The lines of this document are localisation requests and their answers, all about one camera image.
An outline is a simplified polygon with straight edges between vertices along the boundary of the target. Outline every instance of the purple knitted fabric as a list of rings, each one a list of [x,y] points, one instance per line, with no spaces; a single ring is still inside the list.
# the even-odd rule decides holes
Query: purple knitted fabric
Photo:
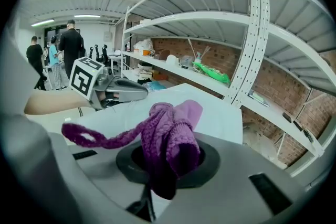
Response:
[[[156,103],[149,118],[134,129],[107,139],[99,132],[81,125],[64,123],[62,134],[83,147],[120,148],[141,134],[141,145],[151,187],[159,196],[171,199],[175,194],[176,179],[198,165],[200,149],[193,134],[203,108],[193,100],[173,107],[169,103]],[[82,136],[89,134],[95,140]]]

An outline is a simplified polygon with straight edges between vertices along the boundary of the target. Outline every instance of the ceiling light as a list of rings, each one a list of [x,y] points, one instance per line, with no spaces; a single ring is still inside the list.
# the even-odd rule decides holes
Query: ceiling light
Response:
[[[45,24],[52,23],[52,22],[54,22],[54,21],[55,21],[54,19],[44,20],[43,22],[35,23],[35,24],[31,25],[31,26],[45,25]]]
[[[91,18],[100,18],[100,15],[75,15],[76,18],[80,17],[91,17]]]

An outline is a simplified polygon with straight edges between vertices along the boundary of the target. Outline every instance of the shelving unit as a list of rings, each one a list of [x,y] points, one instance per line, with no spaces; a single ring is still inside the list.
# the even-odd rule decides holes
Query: shelving unit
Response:
[[[319,53],[336,47],[335,27],[329,12],[317,0],[141,0],[128,8],[150,21],[124,28],[124,34],[160,38],[190,38],[240,49],[230,87],[165,61],[123,52],[190,79],[217,93],[223,101],[242,105],[292,136],[314,156],[323,148],[311,143],[293,123],[282,117],[284,109],[271,100],[263,106],[247,96],[262,60],[281,68],[307,88],[336,95],[336,74]]]

